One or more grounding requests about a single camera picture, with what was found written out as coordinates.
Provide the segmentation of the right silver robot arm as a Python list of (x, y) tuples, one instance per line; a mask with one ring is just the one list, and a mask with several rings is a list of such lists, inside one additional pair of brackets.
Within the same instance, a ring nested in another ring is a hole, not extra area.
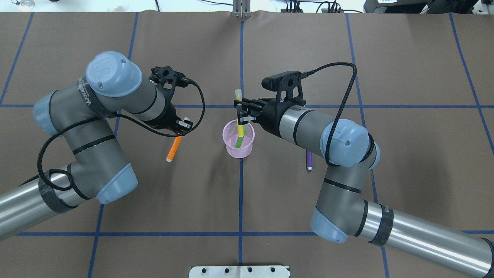
[(362, 124), (307, 109), (301, 97), (243, 98), (235, 101), (236, 123), (266, 132), (323, 157), (328, 166), (311, 218), (314, 235), (344, 243), (351, 236), (378, 248), (395, 248), (475, 278), (493, 277), (493, 241), (482, 233), (456, 231), (378, 203), (361, 192), (367, 176), (381, 158), (381, 150)]

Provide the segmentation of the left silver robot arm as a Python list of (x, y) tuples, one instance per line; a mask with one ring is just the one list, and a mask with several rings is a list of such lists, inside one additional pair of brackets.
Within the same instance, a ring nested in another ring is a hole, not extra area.
[(33, 108), (38, 125), (51, 137), (37, 158), (38, 174), (1, 195), (1, 240), (23, 232), (79, 204), (108, 204), (132, 192), (138, 180), (114, 131), (124, 118), (163, 135), (180, 137), (196, 125), (180, 118), (171, 102), (176, 87), (198, 83), (169, 66), (154, 67), (149, 78), (125, 55), (99, 53), (77, 83), (51, 92)]

